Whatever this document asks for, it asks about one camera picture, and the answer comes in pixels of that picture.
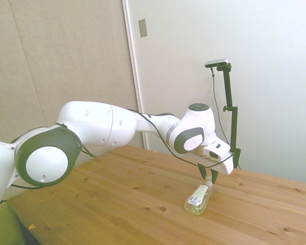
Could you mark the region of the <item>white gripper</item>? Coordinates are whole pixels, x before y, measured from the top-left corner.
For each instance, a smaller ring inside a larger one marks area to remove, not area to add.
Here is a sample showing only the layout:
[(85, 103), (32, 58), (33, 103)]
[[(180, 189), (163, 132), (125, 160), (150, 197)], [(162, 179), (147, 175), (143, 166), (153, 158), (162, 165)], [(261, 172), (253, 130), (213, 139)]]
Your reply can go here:
[(199, 163), (198, 169), (203, 179), (206, 179), (207, 177), (206, 168), (211, 169), (211, 181), (213, 184), (216, 182), (219, 172), (229, 175), (234, 169), (233, 158), (230, 153), (227, 153), (221, 159), (211, 156), (199, 156), (197, 154), (193, 154), (193, 160)]

